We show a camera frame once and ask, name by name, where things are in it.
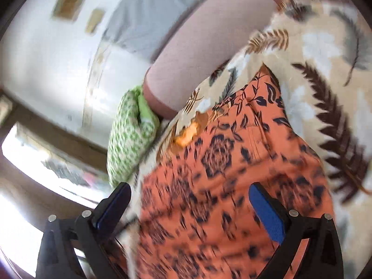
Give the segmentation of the grey cloth on headboard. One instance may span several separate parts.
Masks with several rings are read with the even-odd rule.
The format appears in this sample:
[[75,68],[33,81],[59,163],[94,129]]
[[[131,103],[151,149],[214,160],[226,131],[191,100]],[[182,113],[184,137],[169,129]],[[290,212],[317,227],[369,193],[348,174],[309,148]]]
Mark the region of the grey cloth on headboard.
[[121,0],[103,40],[150,62],[204,0]]

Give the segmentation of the pink maroon headboard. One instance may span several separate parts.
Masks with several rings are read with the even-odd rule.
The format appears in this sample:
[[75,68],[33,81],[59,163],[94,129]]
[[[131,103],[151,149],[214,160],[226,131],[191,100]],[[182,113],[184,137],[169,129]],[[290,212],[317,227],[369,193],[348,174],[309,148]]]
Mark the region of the pink maroon headboard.
[[263,29],[281,0],[205,0],[183,22],[148,69],[144,97],[173,118],[194,89]]

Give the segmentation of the orange black floral garment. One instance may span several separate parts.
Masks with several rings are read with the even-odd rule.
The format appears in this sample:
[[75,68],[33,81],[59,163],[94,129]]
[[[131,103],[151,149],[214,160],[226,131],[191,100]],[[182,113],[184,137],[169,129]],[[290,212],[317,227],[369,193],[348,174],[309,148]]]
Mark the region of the orange black floral garment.
[[249,202],[255,182],[303,216],[333,213],[320,159],[267,66],[177,142],[143,181],[137,278],[256,278],[277,244]]

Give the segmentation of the green white patterned pillow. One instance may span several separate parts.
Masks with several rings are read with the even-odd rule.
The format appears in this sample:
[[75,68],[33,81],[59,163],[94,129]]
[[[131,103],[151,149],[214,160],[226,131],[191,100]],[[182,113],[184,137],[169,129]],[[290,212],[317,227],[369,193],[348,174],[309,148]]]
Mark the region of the green white patterned pillow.
[[128,90],[113,120],[106,158],[109,183],[128,182],[153,143],[160,122],[144,97],[143,87]]

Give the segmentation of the wooden framed window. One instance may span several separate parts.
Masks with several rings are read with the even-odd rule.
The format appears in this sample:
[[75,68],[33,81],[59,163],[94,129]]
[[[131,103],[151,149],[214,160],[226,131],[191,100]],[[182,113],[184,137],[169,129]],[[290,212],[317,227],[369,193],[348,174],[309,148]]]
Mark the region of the wooden framed window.
[[35,278],[48,218],[73,218],[111,192],[106,150],[1,92],[1,263]]

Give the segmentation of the beige leaf print bedsheet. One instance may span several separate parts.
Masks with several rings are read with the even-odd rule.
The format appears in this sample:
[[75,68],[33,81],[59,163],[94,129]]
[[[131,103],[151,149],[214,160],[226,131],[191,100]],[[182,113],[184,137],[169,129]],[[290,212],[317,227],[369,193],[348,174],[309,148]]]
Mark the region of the beige leaf print bedsheet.
[[344,277],[357,278],[371,259],[371,29],[356,9],[336,3],[287,3],[263,32],[194,89],[163,124],[140,167],[119,236],[130,278],[137,278],[144,179],[167,157],[197,114],[215,107],[267,66],[279,82],[287,119],[320,159],[342,247]]

